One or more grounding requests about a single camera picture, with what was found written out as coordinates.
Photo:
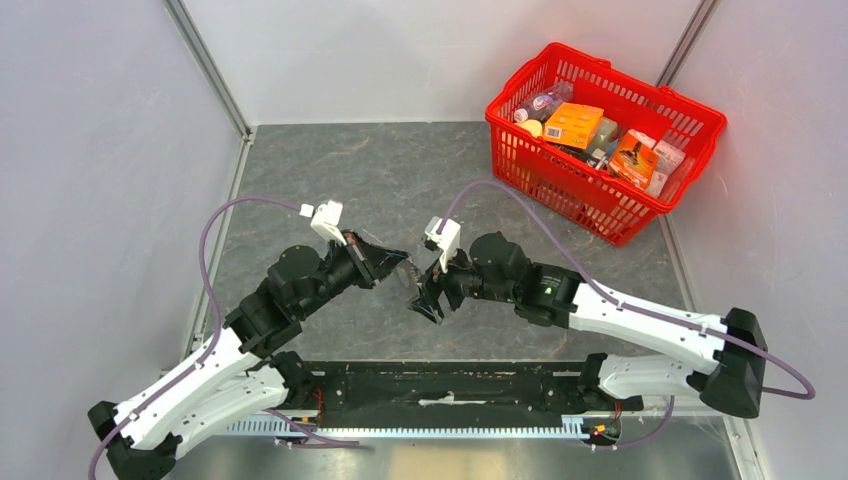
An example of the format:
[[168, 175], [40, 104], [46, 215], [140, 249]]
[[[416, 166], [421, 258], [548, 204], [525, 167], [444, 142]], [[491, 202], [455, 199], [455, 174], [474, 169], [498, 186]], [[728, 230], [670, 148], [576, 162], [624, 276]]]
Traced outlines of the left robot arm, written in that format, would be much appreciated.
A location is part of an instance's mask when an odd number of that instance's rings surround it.
[[217, 317], [199, 350], [137, 395], [89, 410], [100, 440], [89, 477], [106, 458], [119, 479], [162, 479], [214, 431], [282, 403], [307, 405], [312, 379], [286, 372], [299, 359], [278, 349], [347, 288], [374, 288], [410, 256], [371, 244], [353, 230], [330, 240], [325, 255], [303, 245], [284, 250], [256, 290]]

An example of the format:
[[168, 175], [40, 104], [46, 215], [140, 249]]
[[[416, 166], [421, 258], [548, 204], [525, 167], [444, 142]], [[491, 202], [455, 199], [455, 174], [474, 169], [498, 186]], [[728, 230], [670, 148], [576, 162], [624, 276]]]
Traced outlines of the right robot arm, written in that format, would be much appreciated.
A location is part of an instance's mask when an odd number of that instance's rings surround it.
[[451, 258], [440, 256], [416, 283], [409, 308], [436, 324], [465, 300], [485, 300], [511, 305], [534, 325], [603, 334], [651, 350], [641, 357], [588, 356], [577, 382], [588, 408], [681, 395], [734, 417], [760, 414], [766, 361], [759, 353], [767, 344], [748, 310], [700, 314], [590, 285], [573, 270], [532, 261], [500, 232]]

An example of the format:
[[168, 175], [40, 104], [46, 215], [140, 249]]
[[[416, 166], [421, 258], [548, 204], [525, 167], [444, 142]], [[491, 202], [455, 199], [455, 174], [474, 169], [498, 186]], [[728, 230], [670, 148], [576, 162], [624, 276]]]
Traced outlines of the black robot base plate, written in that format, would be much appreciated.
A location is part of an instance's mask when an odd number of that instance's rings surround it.
[[561, 416], [641, 412], [592, 386], [576, 361], [301, 361], [283, 410], [322, 427], [552, 427]]

